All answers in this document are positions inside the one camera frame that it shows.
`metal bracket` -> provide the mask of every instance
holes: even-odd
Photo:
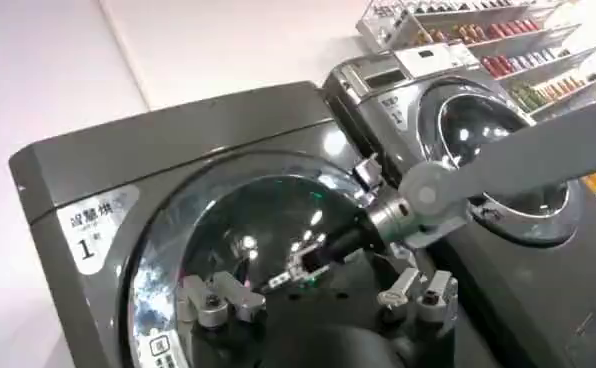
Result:
[[[451,272],[436,271],[429,286],[416,300],[421,321],[451,326],[458,313],[458,281]]]
[[[353,175],[360,181],[366,191],[371,191],[382,183],[382,166],[376,160],[376,156],[374,153],[353,168]]]
[[[236,318],[241,321],[253,322],[256,315],[265,309],[265,297],[246,288],[229,272],[215,273],[210,285],[216,294],[234,306]]]
[[[227,302],[211,291],[197,275],[186,276],[182,279],[179,296],[182,299],[182,303],[185,301],[191,302],[191,306],[189,307],[193,307],[198,323],[203,327],[220,327],[229,318],[229,305]],[[191,314],[187,315],[184,312],[182,316],[184,319],[191,318]]]
[[[391,319],[406,317],[407,304],[420,295],[420,276],[418,269],[407,268],[391,288],[378,294],[378,304],[389,310]]]

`washing machine top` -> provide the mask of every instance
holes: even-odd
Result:
[[[288,254],[324,241],[358,210],[364,190],[348,173],[360,160],[307,82],[16,153],[10,167],[76,366],[212,359],[187,358],[180,279],[228,271],[264,294]]]
[[[477,65],[412,78],[393,55],[374,55],[338,66],[325,88],[360,151],[379,154],[393,185],[417,162],[459,167],[483,144],[535,124]],[[509,198],[484,194],[472,203],[490,230],[540,247],[571,237],[581,212],[576,182]]]

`gray washing machine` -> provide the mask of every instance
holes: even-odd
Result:
[[[220,341],[229,350],[214,348],[218,334],[190,328],[181,280],[227,271],[263,290],[288,253],[323,241],[363,205],[363,187],[349,175],[361,159],[306,82],[135,116],[16,153],[11,170],[76,366],[277,366],[261,358],[273,348],[260,331],[230,325],[235,337]],[[262,341],[303,346],[283,323],[310,318],[373,324],[357,321],[376,303],[361,266],[315,287],[328,294],[304,320],[277,311],[310,291],[261,291],[272,321]],[[305,303],[292,310],[309,314]],[[456,335],[458,366],[498,366],[469,320]]]
[[[535,124],[462,56],[436,44],[361,57],[325,82],[343,129],[392,185],[417,162],[460,167]],[[475,222],[429,250],[494,350],[511,366],[596,367],[596,199],[570,182],[470,202]]]

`bottle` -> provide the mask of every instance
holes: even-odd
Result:
[[[503,67],[505,67],[509,74],[514,72],[514,67],[511,65],[511,63],[509,62],[509,60],[507,60],[505,56],[500,55],[497,56],[496,59],[498,59],[498,62],[500,62]]]
[[[473,38],[474,41],[476,41],[476,42],[484,41],[480,38],[480,36],[478,35],[478,32],[476,32],[476,29],[473,24],[468,25],[466,27],[466,29],[467,29],[467,34],[469,34],[469,37]]]
[[[520,28],[521,32],[531,32],[532,29],[527,28],[526,25],[523,24],[523,22],[519,21],[519,20],[515,20],[514,24],[516,25],[516,27]]]
[[[425,14],[427,13],[427,8],[429,8],[429,4],[425,2],[419,2],[418,7],[416,8],[416,14]]]
[[[476,31],[476,34],[478,35],[478,38],[481,41],[489,41],[489,37],[487,37],[487,35],[485,34],[485,31],[482,29],[482,27],[474,26],[474,31]]]
[[[524,70],[525,68],[522,66],[522,64],[520,64],[520,62],[518,61],[518,59],[514,58],[514,57],[510,57],[507,60],[509,60],[509,63],[511,63],[511,65],[514,67],[514,71],[519,72],[521,70]]]
[[[538,93],[535,89],[527,86],[527,92],[529,93],[529,96],[533,99],[534,102],[536,102],[536,104],[538,106],[543,106],[545,104],[547,104],[547,100],[545,98],[543,98],[540,93]]]
[[[532,54],[527,54],[525,55],[525,57],[527,58],[527,60],[529,60],[529,62],[533,65],[533,66],[538,66],[540,65],[540,63],[538,62],[538,60],[536,60],[536,58],[532,55]]]
[[[563,83],[565,83],[567,85],[567,88],[569,88],[569,92],[573,92],[573,91],[577,90],[578,87],[574,83],[572,83],[569,80],[569,78],[565,78],[562,81],[563,81]]]
[[[550,86],[545,87],[544,90],[549,95],[552,101],[556,101],[558,99],[558,95],[551,89]]]
[[[522,98],[518,94],[517,90],[511,89],[511,91],[509,91],[509,94],[511,95],[511,97],[513,97],[513,99],[516,101],[516,104],[522,109],[522,111],[524,111],[524,112],[531,111],[529,106],[527,106],[527,104],[525,104],[525,102],[522,100]]]
[[[489,31],[489,36],[491,36],[491,38],[505,38],[505,32],[503,32],[502,28],[497,24],[490,25],[487,30]]]
[[[493,66],[489,58],[482,58],[481,64],[485,67],[485,69],[487,69],[487,71],[489,71],[489,74],[491,74],[494,78],[502,77],[503,74],[500,73],[500,71]]]
[[[554,60],[554,57],[553,57],[553,55],[551,55],[551,54],[550,54],[550,53],[549,53],[547,50],[542,50],[542,51],[540,52],[540,54],[541,54],[541,55],[542,55],[542,57],[543,57],[545,60],[547,60],[548,62],[549,62],[549,61],[552,61],[552,60]]]
[[[567,83],[565,83],[564,81],[559,81],[558,82],[558,86],[560,87],[561,90],[563,90],[565,93],[571,93],[573,91],[573,89],[569,88],[569,86],[567,85]]]
[[[527,29],[530,29],[532,31],[537,31],[538,28],[534,27],[534,25],[529,21],[529,19],[525,19],[521,21],[525,27],[527,27]]]
[[[471,36],[469,35],[469,32],[467,31],[467,27],[465,26],[460,26],[458,27],[458,34],[460,34],[460,38],[462,38],[463,42],[467,45],[474,43],[474,40],[471,38]]]
[[[447,37],[441,31],[439,31],[439,30],[433,30],[430,33],[431,33],[431,38],[433,38],[434,41],[436,41],[436,42],[447,42]]]
[[[427,4],[427,13],[436,13],[438,11],[438,4],[430,2]]]
[[[534,101],[532,101],[532,99],[529,97],[529,94],[524,88],[518,88],[517,91],[518,96],[520,96],[520,98],[522,99],[522,102],[524,102],[525,105],[529,107],[529,111],[536,110],[539,107]]]
[[[551,96],[549,96],[544,89],[539,89],[538,93],[540,93],[540,95],[542,96],[542,98],[547,101],[547,103],[550,103],[553,101],[553,99],[551,98]]]
[[[533,55],[534,58],[536,58],[536,60],[538,60],[538,62],[540,64],[544,64],[547,62],[547,60],[545,60],[545,58],[542,57],[542,55],[539,52],[536,51],[536,52],[532,52],[531,54]]]
[[[502,32],[505,34],[505,36],[513,36],[514,35],[514,32],[506,24],[500,23],[498,25],[498,27],[500,27],[500,29],[502,29]]]
[[[563,92],[560,87],[558,87],[555,83],[552,83],[549,85],[551,87],[551,89],[554,91],[554,93],[556,94],[556,96],[558,98],[560,98],[562,95],[565,94],[565,92]]]
[[[522,30],[520,28],[518,28],[518,26],[514,22],[507,22],[506,25],[507,25],[507,27],[509,27],[509,29],[511,29],[511,31],[515,35],[522,33]]]
[[[522,64],[522,66],[525,67],[525,69],[531,69],[533,68],[533,64],[531,64],[524,56],[517,56],[518,61],[520,61],[520,63]]]
[[[554,54],[554,52],[551,49],[545,49],[545,51],[547,52],[547,54],[549,54],[551,56],[551,60],[556,60],[556,55]]]
[[[494,66],[494,68],[496,68],[496,70],[500,71],[501,76],[511,73],[511,71],[507,70],[507,68],[505,68],[505,66],[502,65],[502,63],[495,56],[489,58],[489,62]]]
[[[571,81],[574,83],[574,85],[578,88],[584,87],[585,86],[585,82],[581,79],[576,79],[573,76],[569,77],[571,79]]]
[[[540,31],[540,27],[533,20],[526,19],[525,22],[528,22],[529,24],[531,24],[531,28],[533,28],[534,31]]]

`display shelf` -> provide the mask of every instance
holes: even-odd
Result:
[[[414,14],[423,27],[429,29],[446,24],[491,24],[518,19],[530,5],[504,6],[480,10]]]
[[[578,27],[580,27],[580,24],[571,24],[526,32],[467,45],[467,48],[478,58],[489,55],[520,55],[527,53],[529,50],[541,50],[560,44]]]
[[[562,108],[563,106],[567,105],[567,102],[571,101],[572,99],[576,98],[577,96],[582,95],[583,93],[591,90],[594,87],[596,87],[596,80],[585,84],[583,87],[580,87],[580,88],[576,89],[575,91],[572,91],[570,93],[563,95],[562,97],[560,97],[559,99],[557,99],[553,102],[550,102],[546,105],[541,106],[540,108],[532,111],[529,115],[531,115],[532,118],[536,119],[540,115],[544,115],[546,112],[553,111],[558,108]]]
[[[516,82],[537,84],[562,74],[576,65],[579,65],[594,52],[596,52],[596,46],[571,55],[560,57],[556,60],[538,65],[534,68],[525,69],[516,73],[498,77],[496,80],[499,81],[503,87],[509,87]]]

